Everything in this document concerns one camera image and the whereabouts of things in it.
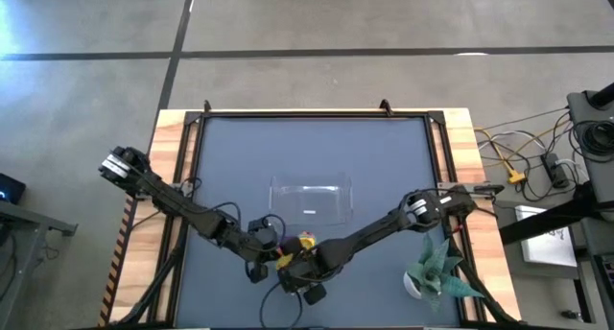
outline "blue tabletop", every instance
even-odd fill
[[[434,187],[423,119],[223,119],[207,120],[195,202],[235,201],[243,224],[269,212],[272,177],[335,175],[352,183],[353,216],[343,225],[310,228],[318,241],[346,236],[386,215],[401,197]],[[430,231],[443,241],[440,228]],[[305,304],[297,326],[458,325],[454,298],[439,311],[408,295],[403,273],[421,251],[422,234],[396,233],[358,253],[324,283],[328,295]],[[251,284],[243,261],[190,230],[177,307],[177,327],[259,327],[258,310],[269,278]],[[298,311],[295,296],[274,291],[265,307],[269,327],[285,327]]]

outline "green leaf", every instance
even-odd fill
[[[443,275],[441,277],[441,291],[455,297],[484,297],[482,293],[474,290],[458,277],[451,275]]]
[[[445,259],[445,262],[443,263],[443,269],[441,270],[441,272],[443,272],[443,273],[450,273],[450,272],[452,272],[452,269],[458,263],[460,263],[461,260],[462,260],[462,257],[457,257],[457,256],[447,257]]]
[[[448,256],[449,245],[450,239],[446,239],[443,244],[433,252],[433,255],[424,262],[424,273],[426,275],[441,275],[443,263],[445,263],[445,258]]]
[[[413,278],[420,285],[424,285],[424,266],[420,263],[413,263],[407,267],[407,274]]]
[[[418,262],[424,264],[429,257],[433,255],[433,240],[429,233],[424,234],[424,239],[422,239],[422,254],[420,255],[420,259]]]
[[[431,288],[432,291],[441,292],[441,279],[439,276],[435,275],[433,278],[425,278],[423,286]]]
[[[420,293],[422,294],[422,299],[431,305],[431,310],[434,313],[437,312],[439,309],[439,295],[428,288],[424,288],[424,291],[420,291]]]

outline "artificial plant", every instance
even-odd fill
[[[407,274],[420,291],[422,299],[431,305],[433,312],[439,308],[441,293],[455,297],[484,297],[480,292],[452,275],[452,270],[461,262],[462,257],[448,256],[449,246],[450,239],[446,239],[440,247],[434,249],[433,240],[428,234],[425,234],[420,259],[407,269]]]

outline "white paper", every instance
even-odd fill
[[[542,211],[545,209],[519,205],[516,206],[516,219],[521,221]],[[578,266],[568,227],[524,240],[521,246],[525,262],[567,267]]]

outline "power adapter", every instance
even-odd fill
[[[558,156],[556,156],[556,153],[544,153],[539,157],[544,168],[546,169],[546,174],[548,174],[548,178],[553,184],[553,187],[557,189],[568,187],[569,179],[565,174],[565,170],[561,165],[556,164],[558,161]]]

